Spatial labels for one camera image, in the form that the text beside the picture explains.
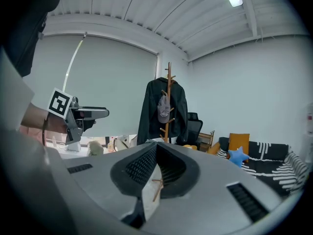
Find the black jacket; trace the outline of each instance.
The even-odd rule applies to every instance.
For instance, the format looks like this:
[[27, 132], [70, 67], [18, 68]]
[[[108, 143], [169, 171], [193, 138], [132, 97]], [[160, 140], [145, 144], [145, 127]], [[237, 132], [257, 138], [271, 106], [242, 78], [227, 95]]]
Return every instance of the black jacket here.
[[[148, 83], [145, 99], [142, 105], [137, 144], [144, 143], [147, 139], [159, 138], [164, 133], [160, 128], [165, 129], [165, 124], [157, 119], [157, 105], [162, 97], [162, 90], [167, 91], [167, 79], [158, 78]], [[171, 87], [171, 108], [170, 119], [175, 118], [169, 125], [169, 138], [181, 136], [181, 139], [187, 141], [187, 101], [185, 91], [177, 82]]]

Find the black sofa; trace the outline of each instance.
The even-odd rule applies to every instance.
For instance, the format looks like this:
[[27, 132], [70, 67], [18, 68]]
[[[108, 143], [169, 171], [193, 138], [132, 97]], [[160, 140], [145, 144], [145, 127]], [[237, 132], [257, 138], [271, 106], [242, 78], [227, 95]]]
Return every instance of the black sofa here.
[[[219, 138], [217, 156], [227, 157], [229, 138]], [[242, 169], [274, 189], [281, 197], [301, 189], [308, 168], [287, 144], [249, 142], [249, 161]]]

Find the striped blanket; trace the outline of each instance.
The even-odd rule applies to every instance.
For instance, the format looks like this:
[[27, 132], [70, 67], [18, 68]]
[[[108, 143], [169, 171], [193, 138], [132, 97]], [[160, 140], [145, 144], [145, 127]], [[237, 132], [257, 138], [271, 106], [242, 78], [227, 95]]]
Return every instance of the striped blanket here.
[[[308, 168], [290, 148], [284, 160], [274, 160], [265, 158], [271, 144], [256, 145], [259, 146], [259, 152], [254, 152], [254, 156], [258, 158], [250, 157], [248, 163], [243, 162], [244, 171], [269, 185], [282, 197], [303, 187], [309, 173]], [[217, 156], [226, 159], [227, 152], [220, 149]]]

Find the gray cap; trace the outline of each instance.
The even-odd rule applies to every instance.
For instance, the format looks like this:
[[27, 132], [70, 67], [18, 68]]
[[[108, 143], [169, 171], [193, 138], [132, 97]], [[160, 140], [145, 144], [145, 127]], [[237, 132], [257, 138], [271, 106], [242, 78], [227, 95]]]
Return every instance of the gray cap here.
[[157, 119], [160, 123], [167, 123], [170, 120], [170, 99], [162, 96], [157, 105]]

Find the white wall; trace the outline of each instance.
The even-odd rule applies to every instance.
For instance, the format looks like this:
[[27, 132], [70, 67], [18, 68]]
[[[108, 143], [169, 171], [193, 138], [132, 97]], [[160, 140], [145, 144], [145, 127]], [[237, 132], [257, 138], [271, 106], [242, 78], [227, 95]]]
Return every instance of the white wall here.
[[313, 45], [306, 37], [245, 43], [193, 62], [190, 93], [202, 132], [250, 133], [299, 152], [313, 102]]
[[192, 100], [190, 93], [189, 65], [186, 60], [169, 51], [163, 51], [158, 55], [157, 77], [166, 77], [168, 63], [172, 63], [172, 76], [176, 76], [176, 80], [185, 90], [186, 100], [189, 110], [189, 101]]
[[[70, 60], [82, 36], [53, 36], [36, 46], [32, 72], [24, 80], [33, 103], [46, 108], [54, 87], [62, 89]], [[110, 115], [84, 132], [103, 137], [136, 134], [147, 83], [157, 56], [122, 42], [87, 36], [72, 64], [65, 92], [81, 106], [106, 107]]]

